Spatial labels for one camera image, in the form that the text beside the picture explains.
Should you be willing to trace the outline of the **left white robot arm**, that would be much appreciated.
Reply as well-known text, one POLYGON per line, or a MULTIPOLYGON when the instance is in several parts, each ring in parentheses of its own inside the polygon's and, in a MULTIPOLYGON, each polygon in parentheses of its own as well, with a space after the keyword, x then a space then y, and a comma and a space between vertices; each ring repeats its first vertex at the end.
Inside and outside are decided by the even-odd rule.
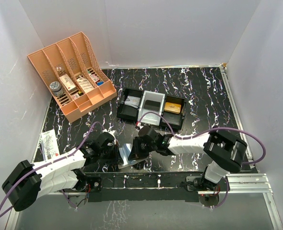
POLYGON ((30 163, 24 160, 17 164, 2 185, 15 211, 23 211, 38 198, 63 189, 82 191, 87 179, 81 168, 94 164, 116 164, 115 135, 117 132, 103 131, 94 140, 85 141, 80 149, 52 159, 30 163))

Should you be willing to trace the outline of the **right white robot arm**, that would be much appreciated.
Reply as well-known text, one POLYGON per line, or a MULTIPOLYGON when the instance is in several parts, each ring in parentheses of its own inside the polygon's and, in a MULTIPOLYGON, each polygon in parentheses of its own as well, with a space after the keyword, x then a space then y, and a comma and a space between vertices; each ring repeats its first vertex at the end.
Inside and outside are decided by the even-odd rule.
POLYGON ((153 151, 163 156, 207 154, 212 162, 205 168, 201 178, 190 183, 197 190, 214 190, 227 174, 240 171, 247 144, 221 128, 192 137, 162 135, 152 127, 145 126, 127 149, 123 161, 130 164, 146 159, 153 151))

